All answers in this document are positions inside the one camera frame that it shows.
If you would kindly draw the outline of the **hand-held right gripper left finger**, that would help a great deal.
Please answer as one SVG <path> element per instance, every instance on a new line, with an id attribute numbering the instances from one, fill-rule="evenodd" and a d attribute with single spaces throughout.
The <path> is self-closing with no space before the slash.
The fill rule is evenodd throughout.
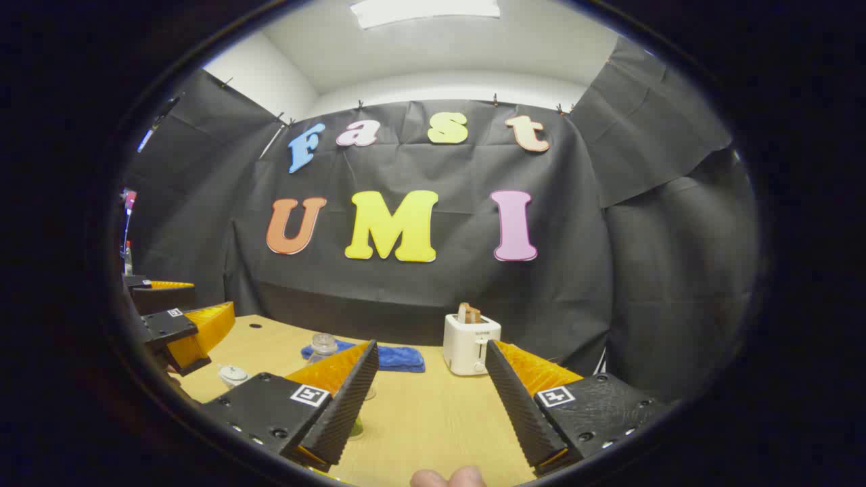
<path id="1" fill-rule="evenodd" d="M 202 409 L 253 447 L 328 471 L 340 462 L 378 369 L 378 343 L 368 340 L 287 376 L 258 373 Z"/>

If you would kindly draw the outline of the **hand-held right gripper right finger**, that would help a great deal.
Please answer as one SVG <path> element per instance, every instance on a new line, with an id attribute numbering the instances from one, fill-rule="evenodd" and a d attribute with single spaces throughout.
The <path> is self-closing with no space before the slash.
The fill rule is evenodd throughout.
<path id="1" fill-rule="evenodd" d="M 501 340 L 489 340 L 485 363 L 538 476 L 622 443 L 671 408 L 610 373 L 580 376 Z"/>

